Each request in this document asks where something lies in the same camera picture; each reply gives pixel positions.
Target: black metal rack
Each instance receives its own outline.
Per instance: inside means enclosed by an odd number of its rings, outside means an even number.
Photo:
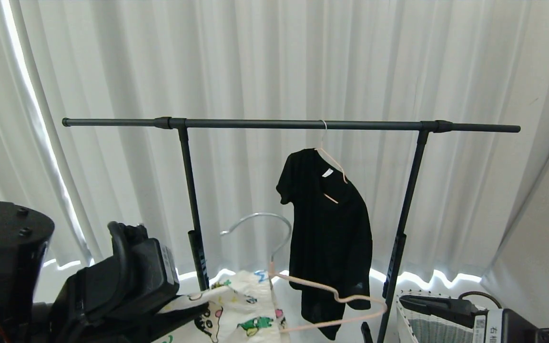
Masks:
[[[203,239],[201,235],[198,203],[196,201],[196,188],[192,172],[192,160],[190,159],[190,145],[188,128],[239,128],[239,129],[324,129],[321,120],[235,120],[235,119],[186,119],[160,117],[155,119],[68,119],[62,120],[64,126],[146,126],[166,130],[177,129],[185,180],[188,186],[190,209],[194,230],[188,232],[190,246],[198,276],[200,289],[204,291],[209,287],[207,277],[207,263],[204,255]],[[429,133],[442,133],[449,131],[481,131],[481,132],[520,132],[520,126],[499,124],[458,124],[444,120],[433,121],[327,121],[328,130],[392,130],[392,131],[418,131],[417,147],[414,152],[414,160],[410,169],[406,194],[399,216],[399,224],[395,236],[395,243],[391,251],[391,258],[387,271],[387,280],[383,287],[383,297],[387,303],[388,311],[384,313],[381,327],[378,332],[378,343],[383,343],[387,331],[388,318],[393,304],[395,285],[399,274],[401,257],[406,243],[406,221],[410,211],[412,195],[417,183],[418,170],[423,159],[423,152],[427,144]]]

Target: clothes hanger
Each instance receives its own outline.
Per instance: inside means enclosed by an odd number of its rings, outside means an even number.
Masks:
[[[325,134],[327,133],[327,123],[325,120],[321,119],[321,121],[323,122],[323,124],[325,125],[325,131],[323,131],[323,134],[321,135],[321,146],[319,148],[315,148],[315,150],[317,151],[322,151],[325,156],[329,157],[329,159],[331,159],[332,161],[334,161],[334,163],[338,166],[338,168],[340,169],[340,171],[342,172],[342,180],[345,182],[345,184],[348,184],[348,182],[346,181],[346,174],[345,174],[345,170],[344,168],[342,168],[342,165],[340,165],[340,163],[338,163],[330,154],[328,154],[325,149],[323,148],[323,137],[325,137]],[[327,195],[326,193],[323,193],[323,195],[325,195],[326,198],[328,198],[329,200],[332,200],[333,202],[337,203],[338,202],[336,200],[334,200],[332,197],[330,197],[329,195]]]
[[[289,222],[289,220],[287,220],[285,217],[283,217],[281,215],[278,215],[276,213],[268,213],[268,212],[256,212],[256,213],[252,213],[250,215],[246,215],[245,217],[239,219],[235,224],[230,226],[230,228],[228,230],[220,232],[220,236],[226,236],[227,234],[231,234],[245,220],[248,220],[248,219],[251,219],[251,218],[254,218],[254,217],[260,217],[260,216],[275,217],[275,218],[280,219],[281,221],[283,221],[285,223],[285,225],[287,226],[287,234],[285,235],[285,239],[283,240],[283,243],[279,244],[273,250],[272,254],[270,255],[270,264],[268,265],[268,278],[270,278],[270,280],[272,280],[272,278],[277,276],[279,278],[288,280],[289,282],[295,282],[295,283],[298,283],[298,284],[303,284],[305,286],[309,286],[309,287],[313,287],[313,288],[317,288],[317,289],[322,289],[323,291],[328,291],[330,293],[333,293],[334,300],[336,300],[339,303],[348,303],[348,302],[352,302],[353,300],[367,300],[369,302],[378,303],[383,307],[380,311],[378,311],[374,314],[363,315],[361,317],[351,318],[351,319],[340,319],[338,321],[329,321],[329,322],[314,323],[314,324],[309,324],[309,325],[302,325],[302,326],[297,326],[296,328],[285,328],[285,329],[279,330],[280,332],[282,332],[282,333],[294,332],[294,331],[308,330],[308,329],[314,329],[314,328],[323,328],[325,326],[340,325],[340,324],[344,324],[344,323],[366,321],[368,319],[379,317],[380,315],[383,315],[383,313],[387,312],[387,304],[383,300],[373,298],[373,297],[368,297],[368,296],[365,296],[365,295],[351,295],[350,297],[340,298],[340,296],[338,295],[338,291],[333,287],[327,286],[325,284],[320,284],[320,283],[317,283],[317,282],[310,282],[308,280],[295,278],[293,276],[283,275],[281,273],[275,272],[275,254],[277,254],[277,252],[279,252],[279,250],[281,250],[281,248],[283,248],[283,246],[285,244],[287,244],[287,242],[292,237],[292,224]]]

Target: garment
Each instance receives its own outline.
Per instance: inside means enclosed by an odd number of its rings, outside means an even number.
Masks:
[[[183,310],[205,302],[209,308],[194,321],[162,336],[154,343],[289,343],[283,310],[266,272],[238,272],[210,290],[184,295],[164,306],[160,313]]]
[[[281,204],[294,204],[294,231],[289,275],[319,282],[338,290],[340,297],[370,295],[372,231],[366,203],[351,181],[314,149],[291,154],[276,187]],[[324,194],[338,202],[332,202]],[[302,317],[312,323],[342,319],[345,305],[331,293],[294,282],[302,291]],[[349,303],[368,310],[370,302]],[[320,328],[331,340],[340,328]]]

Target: hanger hook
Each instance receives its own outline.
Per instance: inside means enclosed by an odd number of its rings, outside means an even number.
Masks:
[[[323,137],[325,137],[325,134],[327,133],[327,122],[323,119],[319,119],[323,122],[325,125],[325,131],[323,131],[323,134],[321,135],[321,148],[323,149]]]
[[[227,234],[231,234],[240,224],[242,224],[245,220],[252,219],[254,217],[275,217],[287,225],[287,234],[285,235],[285,239],[283,239],[283,242],[279,244],[274,250],[273,253],[270,255],[270,262],[274,262],[275,260],[275,254],[283,248],[283,246],[289,242],[290,238],[292,237],[292,224],[287,220],[286,217],[283,217],[282,215],[278,215],[277,213],[268,213],[268,212],[256,212],[252,213],[250,215],[246,215],[245,217],[239,219],[236,223],[234,223],[230,228],[226,231],[220,232],[220,236],[226,236]]]

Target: white basket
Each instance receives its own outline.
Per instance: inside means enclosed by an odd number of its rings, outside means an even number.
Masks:
[[[422,291],[401,291],[395,299],[397,306],[397,331],[401,343],[472,343],[473,330],[446,321],[436,315],[425,315],[408,310],[399,302],[403,295],[449,298],[447,295]]]

